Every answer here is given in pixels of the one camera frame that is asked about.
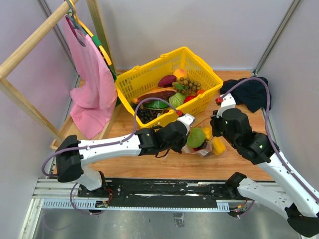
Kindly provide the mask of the green cabbage back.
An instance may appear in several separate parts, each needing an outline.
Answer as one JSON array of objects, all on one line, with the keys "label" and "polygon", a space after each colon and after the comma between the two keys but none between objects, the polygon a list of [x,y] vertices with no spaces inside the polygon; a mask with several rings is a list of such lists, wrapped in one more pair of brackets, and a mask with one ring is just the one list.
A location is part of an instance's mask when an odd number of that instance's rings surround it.
[{"label": "green cabbage back", "polygon": [[205,140],[206,136],[202,128],[194,127],[191,129],[187,138],[187,145],[191,148],[198,148],[204,143]]}]

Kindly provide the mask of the clear zip top bag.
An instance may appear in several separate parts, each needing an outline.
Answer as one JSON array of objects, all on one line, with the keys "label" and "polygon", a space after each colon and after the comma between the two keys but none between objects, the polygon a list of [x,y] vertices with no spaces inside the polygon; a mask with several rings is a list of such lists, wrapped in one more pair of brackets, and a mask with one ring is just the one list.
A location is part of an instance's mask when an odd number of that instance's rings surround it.
[{"label": "clear zip top bag", "polygon": [[186,145],[182,148],[185,154],[200,157],[220,156],[226,151],[221,138],[213,136],[211,118],[196,119],[190,128]]}]

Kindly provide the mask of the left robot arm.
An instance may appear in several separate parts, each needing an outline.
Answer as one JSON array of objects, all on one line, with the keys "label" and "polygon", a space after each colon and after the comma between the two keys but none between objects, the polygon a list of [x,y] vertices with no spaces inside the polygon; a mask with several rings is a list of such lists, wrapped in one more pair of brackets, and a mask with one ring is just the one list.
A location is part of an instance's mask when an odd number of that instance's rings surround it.
[{"label": "left robot arm", "polygon": [[178,119],[168,125],[143,128],[134,134],[117,138],[79,141],[75,135],[67,137],[57,150],[57,180],[60,183],[77,182],[94,196],[107,191],[102,174],[90,164],[104,159],[124,156],[158,155],[169,150],[181,153],[185,146],[190,125]]}]

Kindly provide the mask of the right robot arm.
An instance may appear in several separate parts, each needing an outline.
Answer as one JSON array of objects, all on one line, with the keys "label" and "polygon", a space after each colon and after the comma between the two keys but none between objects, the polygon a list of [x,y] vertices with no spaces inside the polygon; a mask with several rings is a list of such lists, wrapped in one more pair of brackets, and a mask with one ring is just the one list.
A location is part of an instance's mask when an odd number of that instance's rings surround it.
[{"label": "right robot arm", "polygon": [[311,238],[319,234],[319,192],[288,162],[266,134],[252,131],[246,114],[237,108],[215,110],[210,124],[213,136],[222,136],[252,164],[269,174],[282,192],[273,191],[239,172],[228,180],[226,194],[252,199],[275,211],[297,233]]}]

